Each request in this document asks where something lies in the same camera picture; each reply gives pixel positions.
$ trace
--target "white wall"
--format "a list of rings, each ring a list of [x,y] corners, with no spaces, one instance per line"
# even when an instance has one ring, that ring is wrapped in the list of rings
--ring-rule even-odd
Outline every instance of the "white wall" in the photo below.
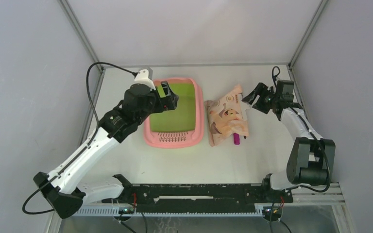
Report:
[[[373,1],[330,1],[295,65],[311,123],[335,141],[359,233],[373,232]]]
[[[70,0],[99,59],[288,63],[320,0]]]
[[[57,1],[0,1],[0,232],[44,230],[48,214],[27,216],[21,207],[36,190],[33,176],[78,145],[90,63]],[[27,207],[49,205],[38,194]]]

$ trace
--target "green tray bottom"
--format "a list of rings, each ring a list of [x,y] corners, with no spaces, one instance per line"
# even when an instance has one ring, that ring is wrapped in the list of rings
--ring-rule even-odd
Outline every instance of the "green tray bottom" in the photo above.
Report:
[[[179,96],[175,110],[151,114],[152,132],[176,133],[195,129],[195,88],[191,83],[170,83],[172,91]],[[164,97],[164,90],[158,87],[158,93]]]

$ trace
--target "purple marker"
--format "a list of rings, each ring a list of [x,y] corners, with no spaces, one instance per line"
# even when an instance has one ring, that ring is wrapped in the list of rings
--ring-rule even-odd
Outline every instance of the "purple marker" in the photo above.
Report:
[[[234,133],[234,144],[239,145],[239,134],[238,133]]]

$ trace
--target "pink plastic tray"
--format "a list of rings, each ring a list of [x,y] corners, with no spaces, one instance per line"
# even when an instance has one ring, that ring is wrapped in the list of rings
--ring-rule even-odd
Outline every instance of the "pink plastic tray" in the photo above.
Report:
[[[154,80],[155,85],[160,85],[162,81],[171,83],[192,83],[195,88],[195,129],[187,132],[158,133],[152,132],[149,117],[144,121],[144,140],[152,147],[159,148],[182,148],[190,147],[203,138],[203,96],[202,90],[192,78],[169,78]]]

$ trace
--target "metal frame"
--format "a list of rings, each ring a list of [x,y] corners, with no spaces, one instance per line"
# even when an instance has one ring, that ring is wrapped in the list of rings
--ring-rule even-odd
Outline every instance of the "metal frame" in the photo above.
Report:
[[[98,56],[95,53],[94,48],[92,47],[91,43],[89,42],[88,37],[86,36],[81,24],[78,21],[74,11],[68,0],[58,0],[59,5],[61,6],[62,10],[64,11],[65,15],[68,17],[69,22],[71,23],[72,27],[74,28],[77,36],[81,40],[85,50],[88,52],[88,55],[91,57],[93,62],[99,62]],[[97,65],[98,71],[102,72],[102,66]]]
[[[64,10],[66,16],[68,17],[71,25],[73,26],[75,32],[77,33],[79,39],[82,41],[85,50],[88,52],[89,56],[94,62],[98,62],[99,59],[91,46],[85,32],[83,31],[74,11],[71,8],[68,0],[58,0],[62,9]],[[310,21],[308,28],[306,29],[302,40],[300,41],[294,55],[291,58],[289,64],[287,64],[287,70],[291,80],[295,83],[295,95],[297,97],[298,102],[304,107],[305,113],[308,116],[308,111],[305,107],[303,102],[303,98],[301,92],[298,89],[298,85],[296,82],[295,75],[293,73],[293,67],[300,56],[306,42],[308,41],[311,33],[313,32],[317,22],[328,3],[328,0],[322,0],[314,14],[314,17]],[[209,66],[220,66],[225,64],[208,64]],[[192,66],[203,66],[203,64],[194,64]],[[98,83],[96,84],[95,92],[93,93],[93,100],[94,103],[97,102],[99,92],[101,90],[101,85],[104,76],[105,68],[98,65],[98,71],[100,72]],[[85,119],[85,126],[82,130],[82,137],[81,141],[84,140],[88,134],[89,127],[91,125],[92,120],[92,113],[89,110],[88,114]],[[310,191],[309,189],[299,188],[292,191],[294,202],[293,203],[286,203],[287,206],[311,206],[311,205],[331,205],[333,209],[333,213],[338,225],[339,232],[342,233],[355,233],[353,228],[351,216],[349,215],[348,209],[345,204],[345,200],[343,198],[341,189],[339,184],[333,183],[331,184],[330,189],[326,193],[315,193]],[[270,203],[258,203],[254,205],[254,212],[252,213],[226,213],[226,214],[197,214],[197,213],[186,213],[186,214],[163,214],[163,213],[146,213],[145,216],[262,216],[262,210],[264,206],[270,206]],[[106,204],[106,203],[93,203],[91,205],[83,206],[74,216],[118,216],[118,211],[120,208],[127,208],[130,207],[128,204]],[[61,218],[53,212],[48,219],[47,226],[44,232],[48,233],[57,233],[59,232],[61,226]]]
[[[136,65],[136,66],[122,66],[124,68],[140,68],[140,67],[228,67],[228,66],[286,66],[286,62],[265,62],[265,63],[201,63],[201,64],[172,64],[172,65]]]
[[[315,11],[314,16],[312,17],[304,35],[303,38],[300,41],[300,44],[298,45],[297,49],[294,52],[294,55],[291,58],[291,61],[289,62],[288,66],[290,69],[292,69],[300,56],[301,51],[303,50],[307,40],[309,39],[309,36],[311,35],[312,31],[314,30],[315,26],[317,25],[318,20],[321,17],[322,12],[324,11],[325,7],[327,6],[329,0],[321,0],[320,5],[318,6],[317,10]]]

